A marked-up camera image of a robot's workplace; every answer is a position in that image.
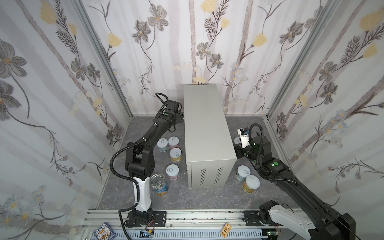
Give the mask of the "blue label soup can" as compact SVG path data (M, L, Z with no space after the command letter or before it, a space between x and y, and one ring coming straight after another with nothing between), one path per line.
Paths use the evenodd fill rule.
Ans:
M169 189L166 178L162 174L155 174L151 176L150 186L154 193L159 196L165 195Z

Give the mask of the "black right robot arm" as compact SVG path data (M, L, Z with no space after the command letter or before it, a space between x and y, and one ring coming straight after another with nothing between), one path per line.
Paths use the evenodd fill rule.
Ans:
M267 151L267 138L263 127L254 123L238 129L241 143L234 146L237 158L247 158L259 177L282 189L306 214L301 216L286 210L276 201L259 207L258 221L264 226L272 224L290 229L305 240L356 240L356 221L348 213L340 214L322 201L290 168Z

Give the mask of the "green orange label can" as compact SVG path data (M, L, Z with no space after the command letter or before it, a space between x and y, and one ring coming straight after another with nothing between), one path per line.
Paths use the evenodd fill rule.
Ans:
M255 190L257 190L260 187L260 184L261 184L260 180L256 176L249 175L243 181L243 190L246 193L253 193Z

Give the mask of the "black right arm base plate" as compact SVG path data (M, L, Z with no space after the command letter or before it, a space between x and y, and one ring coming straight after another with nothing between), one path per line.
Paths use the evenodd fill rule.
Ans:
M244 211L243 221L247 227L270 226L271 220L266 211Z

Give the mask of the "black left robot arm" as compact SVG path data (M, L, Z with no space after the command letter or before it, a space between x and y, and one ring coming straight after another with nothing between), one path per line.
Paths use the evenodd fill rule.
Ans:
M132 207L119 210L123 227L133 227L135 224L149 225L153 220L152 200L150 197L150 177L155 170L153 150L165 132L175 129L176 125L184 122L182 104L172 101L163 93L155 93L162 106L156 113L153 124L136 142L117 151L110 160L110 170L116 177L128 180L134 184L135 203ZM118 155L126 153L124 176L114 169Z

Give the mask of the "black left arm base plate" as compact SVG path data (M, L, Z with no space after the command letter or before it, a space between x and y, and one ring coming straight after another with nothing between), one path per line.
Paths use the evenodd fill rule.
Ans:
M165 227L167 220L166 211L154 211L151 220L148 223L139 220L139 217L134 217L132 212L128 213L127 219L124 221L124 226L127 228L139 228L139 227Z

